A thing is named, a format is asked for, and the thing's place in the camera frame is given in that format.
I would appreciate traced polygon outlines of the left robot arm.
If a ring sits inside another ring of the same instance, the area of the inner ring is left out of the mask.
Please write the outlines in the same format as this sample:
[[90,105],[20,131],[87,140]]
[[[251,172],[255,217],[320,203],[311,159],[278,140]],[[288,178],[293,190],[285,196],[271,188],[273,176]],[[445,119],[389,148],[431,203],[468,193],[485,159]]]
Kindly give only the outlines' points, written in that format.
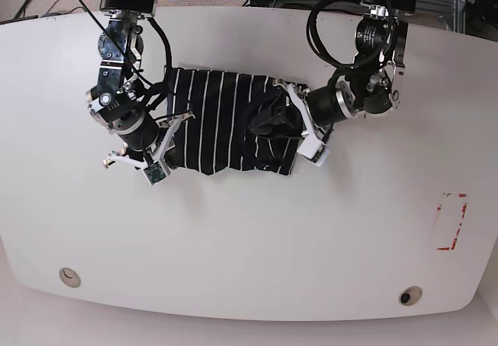
[[[369,9],[357,25],[356,54],[350,63],[328,52],[317,28],[319,14],[336,3]],[[241,132],[269,140],[297,140],[297,153],[321,165],[335,124],[361,114],[385,114],[398,106],[408,33],[408,24],[399,16],[415,9],[416,0],[319,0],[310,10],[306,36],[310,49],[335,69],[328,84],[310,91],[276,79],[244,111]]]

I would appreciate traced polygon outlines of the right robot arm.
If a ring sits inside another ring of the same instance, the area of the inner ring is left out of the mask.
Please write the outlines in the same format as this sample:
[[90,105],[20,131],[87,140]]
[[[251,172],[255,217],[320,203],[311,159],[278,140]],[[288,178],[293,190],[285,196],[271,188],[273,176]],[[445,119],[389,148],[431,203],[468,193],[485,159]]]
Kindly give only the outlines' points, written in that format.
[[[116,134],[123,147],[112,151],[104,166],[121,162],[142,172],[148,183],[164,180],[174,170],[174,135],[193,118],[191,110],[153,117],[152,112],[171,94],[172,54],[166,34],[154,19],[158,0],[101,0],[109,17],[99,38],[101,56],[96,85],[86,94],[92,118]],[[160,36],[165,50],[163,79],[146,81],[142,73],[143,28],[146,20]]]

